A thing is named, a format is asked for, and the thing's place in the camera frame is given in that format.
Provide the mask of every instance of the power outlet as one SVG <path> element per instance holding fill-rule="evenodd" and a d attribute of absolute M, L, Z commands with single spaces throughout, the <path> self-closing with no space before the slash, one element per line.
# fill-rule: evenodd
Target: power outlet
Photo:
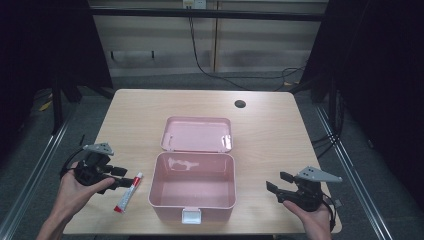
<path fill-rule="evenodd" d="M 184 9 L 194 9 L 194 0 L 183 0 Z"/>
<path fill-rule="evenodd" d="M 194 9 L 206 9 L 206 0 L 194 0 Z"/>

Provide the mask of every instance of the black device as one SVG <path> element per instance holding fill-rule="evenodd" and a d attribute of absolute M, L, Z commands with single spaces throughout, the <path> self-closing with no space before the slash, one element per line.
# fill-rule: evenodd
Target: black device
<path fill-rule="evenodd" d="M 78 165 L 74 168 L 69 168 L 71 160 L 80 152 L 86 151 L 87 154 Z M 104 194 L 107 189 L 115 190 L 117 187 L 129 188 L 133 179 L 124 178 L 127 169 L 107 165 L 110 161 L 109 155 L 113 156 L 114 152 L 107 143 L 85 145 L 74 152 L 62 167 L 60 178 L 63 177 L 69 170 L 74 170 L 75 179 L 84 186 L 91 186 L 106 178 L 114 178 L 115 183 L 106 189 L 97 193 Z"/>
<path fill-rule="evenodd" d="M 321 206 L 321 204 L 324 204 L 330 211 L 330 230 L 333 230 L 337 214 L 336 207 L 334 207 L 333 213 L 329 204 L 324 200 L 324 196 L 326 196 L 331 202 L 332 200 L 321 190 L 321 182 L 341 182 L 341 177 L 336 177 L 309 166 L 299 172 L 296 176 L 286 172 L 280 172 L 280 178 L 289 183 L 295 183 L 298 190 L 296 192 L 292 192 L 279 189 L 276 185 L 266 181 L 267 190 L 277 196 L 279 203 L 289 200 L 307 212 L 314 212 Z"/>

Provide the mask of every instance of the box latch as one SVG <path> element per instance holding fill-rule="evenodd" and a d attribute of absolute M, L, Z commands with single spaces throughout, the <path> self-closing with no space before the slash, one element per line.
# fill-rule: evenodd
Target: box latch
<path fill-rule="evenodd" d="M 182 221 L 183 224 L 201 224 L 202 212 L 199 208 L 186 207 L 183 209 Z"/>

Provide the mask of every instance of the black horizontal bar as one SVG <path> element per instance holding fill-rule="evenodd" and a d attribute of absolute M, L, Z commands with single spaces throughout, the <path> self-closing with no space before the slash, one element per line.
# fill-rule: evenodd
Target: black horizontal bar
<path fill-rule="evenodd" d="M 284 13 L 284 12 L 248 12 L 203 9 L 150 9 L 150 8 L 43 8 L 43 10 L 89 12 L 92 15 L 103 16 L 149 16 L 149 17 L 192 17 L 192 18 L 228 18 L 228 19 L 261 19 L 320 22 L 324 14 Z"/>

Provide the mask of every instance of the gray carpet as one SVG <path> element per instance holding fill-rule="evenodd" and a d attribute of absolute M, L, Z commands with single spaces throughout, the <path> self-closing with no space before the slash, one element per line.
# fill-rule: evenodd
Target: gray carpet
<path fill-rule="evenodd" d="M 250 76 L 274 77 L 281 73 L 251 73 Z M 237 73 L 221 74 L 235 76 Z M 286 79 L 288 82 L 296 80 L 296 74 Z M 238 85 L 249 90 L 273 91 L 281 85 L 279 79 L 231 79 Z M 115 78 L 115 88 L 167 88 L 167 89 L 214 89 L 240 90 L 226 80 L 212 79 L 203 74 L 166 75 L 138 78 Z M 76 112 L 71 119 L 68 130 L 57 149 L 53 161 L 48 166 L 41 184 L 38 186 L 32 201 L 26 210 L 13 239 L 34 239 L 44 219 L 48 216 L 59 185 L 58 172 L 66 158 L 79 146 L 84 135 L 83 144 L 94 142 L 104 116 L 110 104 L 96 93 L 82 88 L 84 97 L 77 104 Z M 300 92 L 295 95 L 300 112 L 311 140 L 325 136 L 324 128 L 318 118 L 315 105 L 309 98 L 309 92 Z M 28 118 L 25 127 L 20 133 L 16 149 L 10 154 L 8 163 L 0 169 L 0 220 L 3 221 L 8 209 L 13 205 L 16 197 L 25 182 L 22 176 L 31 174 L 32 168 L 42 154 L 44 146 L 50 138 L 53 126 L 52 109 L 38 112 L 42 99 L 34 103 L 34 109 Z M 65 112 L 70 104 L 65 104 Z M 349 116 L 345 116 L 342 142 L 350 155 L 352 162 L 366 185 L 372 199 L 386 221 L 393 239 L 420 239 L 424 236 L 424 216 L 417 208 L 412 198 L 403 186 L 393 177 L 385 166 L 380 154 L 368 146 L 367 138 L 363 135 L 360 126 Z M 328 145 L 318 147 L 317 155 Z M 351 183 L 333 150 L 328 151 L 319 159 L 321 168 L 334 175 L 343 177 L 340 184 L 328 184 L 333 197 L 343 203 L 339 208 L 339 216 L 343 229 L 335 234 L 335 239 L 378 239 L 368 217 L 352 188 Z M 128 239 L 129 236 L 64 236 L 64 239 Z M 282 235 L 280 239 L 306 239 L 304 234 Z"/>

